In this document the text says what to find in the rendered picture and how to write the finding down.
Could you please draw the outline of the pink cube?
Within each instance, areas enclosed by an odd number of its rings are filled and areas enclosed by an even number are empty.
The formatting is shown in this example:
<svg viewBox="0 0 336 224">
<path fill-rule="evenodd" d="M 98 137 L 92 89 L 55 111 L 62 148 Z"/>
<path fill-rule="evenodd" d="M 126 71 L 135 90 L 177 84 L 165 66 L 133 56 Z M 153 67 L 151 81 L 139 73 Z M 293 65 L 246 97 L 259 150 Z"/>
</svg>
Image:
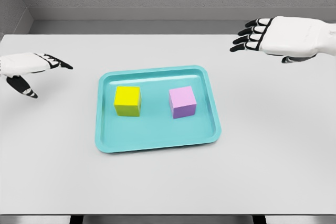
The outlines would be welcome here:
<svg viewBox="0 0 336 224">
<path fill-rule="evenodd" d="M 169 90 L 169 104 L 174 119 L 195 114 L 197 102 L 191 86 Z"/>
</svg>

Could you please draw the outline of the teal rectangular tray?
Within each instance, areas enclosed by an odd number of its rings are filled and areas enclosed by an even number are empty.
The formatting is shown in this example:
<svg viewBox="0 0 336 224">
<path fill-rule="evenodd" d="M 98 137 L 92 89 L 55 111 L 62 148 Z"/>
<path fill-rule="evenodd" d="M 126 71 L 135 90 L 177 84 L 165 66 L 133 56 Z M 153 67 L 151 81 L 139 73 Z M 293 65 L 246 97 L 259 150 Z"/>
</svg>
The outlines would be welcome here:
<svg viewBox="0 0 336 224">
<path fill-rule="evenodd" d="M 118 86 L 140 87 L 140 116 L 117 115 Z M 174 119 L 169 90 L 186 86 L 195 95 L 195 114 Z M 208 73 L 201 66 L 115 71 L 99 79 L 95 145 L 103 153 L 213 143 L 221 132 Z"/>
</svg>

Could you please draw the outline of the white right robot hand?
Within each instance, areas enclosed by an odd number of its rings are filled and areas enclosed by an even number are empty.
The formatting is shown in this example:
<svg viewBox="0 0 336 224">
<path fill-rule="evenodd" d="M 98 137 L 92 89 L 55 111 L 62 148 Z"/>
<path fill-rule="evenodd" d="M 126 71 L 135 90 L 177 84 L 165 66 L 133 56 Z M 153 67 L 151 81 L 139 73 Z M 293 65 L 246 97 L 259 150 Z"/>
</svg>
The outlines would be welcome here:
<svg viewBox="0 0 336 224">
<path fill-rule="evenodd" d="M 301 17 L 254 19 L 238 32 L 229 51 L 260 51 L 281 56 L 282 63 L 307 61 L 319 53 L 318 40 L 326 24 L 318 19 Z"/>
</svg>

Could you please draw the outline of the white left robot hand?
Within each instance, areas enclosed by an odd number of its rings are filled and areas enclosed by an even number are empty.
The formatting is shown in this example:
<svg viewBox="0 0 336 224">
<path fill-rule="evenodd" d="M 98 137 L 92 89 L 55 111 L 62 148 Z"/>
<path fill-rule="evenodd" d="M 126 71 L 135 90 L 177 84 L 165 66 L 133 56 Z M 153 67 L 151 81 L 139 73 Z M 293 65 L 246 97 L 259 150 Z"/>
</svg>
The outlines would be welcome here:
<svg viewBox="0 0 336 224">
<path fill-rule="evenodd" d="M 73 69 L 70 64 L 45 53 L 24 52 L 0 56 L 0 76 L 18 93 L 31 98 L 38 95 L 23 78 L 25 74 L 40 73 L 55 68 Z"/>
</svg>

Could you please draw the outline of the yellow cube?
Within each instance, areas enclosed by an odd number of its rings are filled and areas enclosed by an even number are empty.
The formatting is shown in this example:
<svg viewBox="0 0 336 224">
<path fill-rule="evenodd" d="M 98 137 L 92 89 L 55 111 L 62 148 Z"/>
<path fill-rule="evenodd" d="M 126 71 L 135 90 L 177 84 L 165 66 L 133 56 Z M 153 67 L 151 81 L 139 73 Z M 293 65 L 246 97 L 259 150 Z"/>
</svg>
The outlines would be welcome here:
<svg viewBox="0 0 336 224">
<path fill-rule="evenodd" d="M 113 105 L 118 116 L 140 116 L 141 102 L 140 87 L 117 86 Z"/>
</svg>

